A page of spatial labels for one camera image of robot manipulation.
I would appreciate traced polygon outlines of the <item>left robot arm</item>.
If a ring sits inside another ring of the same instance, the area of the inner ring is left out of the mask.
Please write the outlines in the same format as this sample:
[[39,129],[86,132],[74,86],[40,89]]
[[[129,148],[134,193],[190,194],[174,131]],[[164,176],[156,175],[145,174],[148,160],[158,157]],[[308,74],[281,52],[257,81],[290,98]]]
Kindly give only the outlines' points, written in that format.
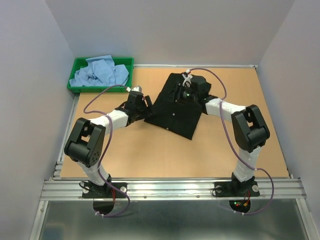
[[129,91],[127,100],[111,112],[92,110],[91,113],[101,116],[76,120],[64,146],[64,154],[76,162],[88,177],[88,181],[79,183],[84,199],[114,198],[117,187],[112,186],[112,177],[102,166],[113,132],[150,117],[153,104],[148,95],[135,87]]

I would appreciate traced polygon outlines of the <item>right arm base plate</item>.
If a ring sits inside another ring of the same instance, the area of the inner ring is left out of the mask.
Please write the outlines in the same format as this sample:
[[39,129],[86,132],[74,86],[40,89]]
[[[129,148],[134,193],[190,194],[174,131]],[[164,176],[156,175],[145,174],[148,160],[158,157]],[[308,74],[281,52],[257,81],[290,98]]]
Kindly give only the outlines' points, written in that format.
[[240,198],[250,194],[251,197],[259,197],[260,191],[254,191],[253,186],[257,182],[217,181],[214,183],[212,195],[218,198]]

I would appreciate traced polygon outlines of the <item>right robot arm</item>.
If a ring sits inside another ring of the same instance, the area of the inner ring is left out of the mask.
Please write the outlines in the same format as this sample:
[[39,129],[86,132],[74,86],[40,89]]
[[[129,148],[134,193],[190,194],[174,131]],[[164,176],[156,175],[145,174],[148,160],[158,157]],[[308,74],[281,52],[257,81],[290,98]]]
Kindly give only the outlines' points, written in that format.
[[258,156],[270,137],[269,128],[257,105],[242,106],[228,103],[209,94],[211,85],[202,76],[182,73],[183,82],[178,84],[176,102],[195,103],[206,115],[219,117],[224,124],[232,124],[234,139],[239,150],[232,148],[237,165],[231,180],[216,182],[213,195],[218,198],[259,196],[255,171]]

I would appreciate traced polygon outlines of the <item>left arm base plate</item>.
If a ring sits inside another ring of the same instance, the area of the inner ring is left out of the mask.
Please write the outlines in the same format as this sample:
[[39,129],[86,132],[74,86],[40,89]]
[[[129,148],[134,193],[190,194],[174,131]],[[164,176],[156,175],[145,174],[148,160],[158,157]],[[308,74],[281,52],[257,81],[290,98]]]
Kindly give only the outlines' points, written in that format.
[[103,186],[96,185],[91,181],[80,181],[79,186],[82,188],[83,199],[124,199],[124,193],[114,190],[107,184]]

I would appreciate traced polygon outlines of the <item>black long sleeve shirt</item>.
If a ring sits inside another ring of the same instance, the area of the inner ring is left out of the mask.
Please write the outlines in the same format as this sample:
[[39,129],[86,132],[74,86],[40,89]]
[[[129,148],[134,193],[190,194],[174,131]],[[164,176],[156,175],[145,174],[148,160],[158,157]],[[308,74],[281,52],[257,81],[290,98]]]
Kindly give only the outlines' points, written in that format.
[[144,121],[148,124],[169,130],[191,140],[205,103],[213,99],[209,96],[199,102],[186,102],[180,99],[184,78],[181,73],[171,73],[153,103],[153,115]]

